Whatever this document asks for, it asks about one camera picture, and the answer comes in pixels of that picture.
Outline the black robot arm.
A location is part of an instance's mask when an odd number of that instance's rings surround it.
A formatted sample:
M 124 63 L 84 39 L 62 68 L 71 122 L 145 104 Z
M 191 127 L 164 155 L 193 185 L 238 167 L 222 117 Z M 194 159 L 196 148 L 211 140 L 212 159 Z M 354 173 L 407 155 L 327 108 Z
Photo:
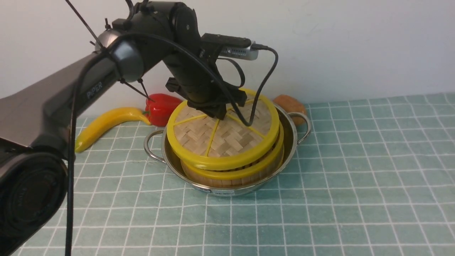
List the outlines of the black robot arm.
M 182 2 L 128 0 L 129 15 L 106 24 L 93 53 L 1 99 L 1 255 L 12 255 L 67 200 L 65 255 L 73 243 L 77 118 L 116 82 L 140 80 L 159 62 L 173 78 L 166 88 L 213 118 L 246 94 L 226 83 L 215 66 L 247 38 L 200 36 L 195 10 Z

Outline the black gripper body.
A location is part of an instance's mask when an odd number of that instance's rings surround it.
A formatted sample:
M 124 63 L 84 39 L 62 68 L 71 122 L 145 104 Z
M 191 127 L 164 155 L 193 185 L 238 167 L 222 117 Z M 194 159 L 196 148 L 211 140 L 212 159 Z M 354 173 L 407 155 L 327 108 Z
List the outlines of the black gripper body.
M 193 59 L 183 53 L 164 58 L 164 64 L 173 78 L 169 78 L 166 89 L 187 100 L 187 105 L 211 118 L 223 119 L 226 105 L 231 101 L 209 74 Z

